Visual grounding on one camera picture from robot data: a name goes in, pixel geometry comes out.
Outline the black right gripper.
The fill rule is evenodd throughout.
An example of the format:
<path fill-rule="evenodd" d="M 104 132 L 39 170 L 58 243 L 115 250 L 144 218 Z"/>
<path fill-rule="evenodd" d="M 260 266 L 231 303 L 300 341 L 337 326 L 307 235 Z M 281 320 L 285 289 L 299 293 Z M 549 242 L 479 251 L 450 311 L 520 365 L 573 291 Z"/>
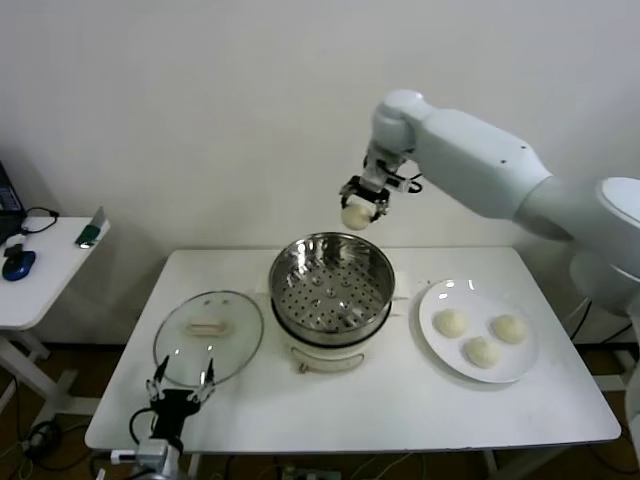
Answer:
<path fill-rule="evenodd" d="M 348 206 L 349 199 L 355 195 L 374 206 L 371 222 L 376 222 L 389 212 L 390 192 L 387 189 L 387 175 L 382 173 L 363 172 L 354 175 L 351 182 L 344 184 L 340 191 L 340 205 Z"/>

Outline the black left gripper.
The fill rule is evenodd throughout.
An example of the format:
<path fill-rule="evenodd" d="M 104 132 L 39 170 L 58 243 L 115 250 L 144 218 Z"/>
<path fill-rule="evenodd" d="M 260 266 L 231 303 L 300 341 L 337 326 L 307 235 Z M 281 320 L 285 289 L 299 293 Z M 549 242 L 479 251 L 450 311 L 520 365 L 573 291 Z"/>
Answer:
<path fill-rule="evenodd" d="M 168 366 L 169 356 L 157 366 L 154 375 L 146 381 L 146 390 L 150 408 L 156 415 L 151 429 L 153 439 L 180 443 L 187 418 L 200 411 L 201 403 L 206 402 L 215 391 L 214 359 L 210 358 L 201 372 L 199 386 L 194 390 L 166 389 L 162 392 L 162 381 Z"/>

